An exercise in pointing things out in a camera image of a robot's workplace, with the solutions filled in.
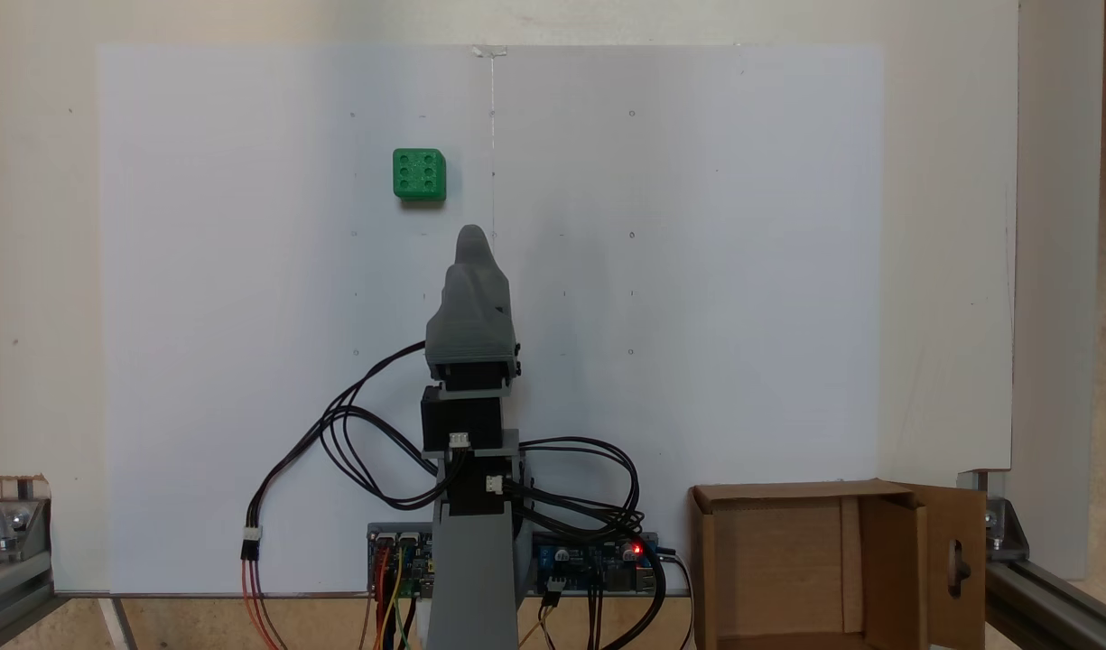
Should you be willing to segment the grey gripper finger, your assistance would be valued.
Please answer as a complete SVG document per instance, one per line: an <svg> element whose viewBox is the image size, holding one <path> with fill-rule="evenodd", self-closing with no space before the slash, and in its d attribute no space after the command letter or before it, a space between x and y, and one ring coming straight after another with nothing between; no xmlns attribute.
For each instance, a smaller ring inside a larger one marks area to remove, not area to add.
<svg viewBox="0 0 1106 650"><path fill-rule="evenodd" d="M517 328L513 322L510 281L495 262L492 262L491 268L491 303L495 313L495 316L492 317L494 318L492 329L495 331L499 338L500 353L507 354L507 373L520 375L520 344L517 339Z"/></svg>
<svg viewBox="0 0 1106 650"><path fill-rule="evenodd" d="M508 313L507 275L495 262L489 238L480 226L463 226L459 231L453 264L445 273L438 313L466 302Z"/></svg>

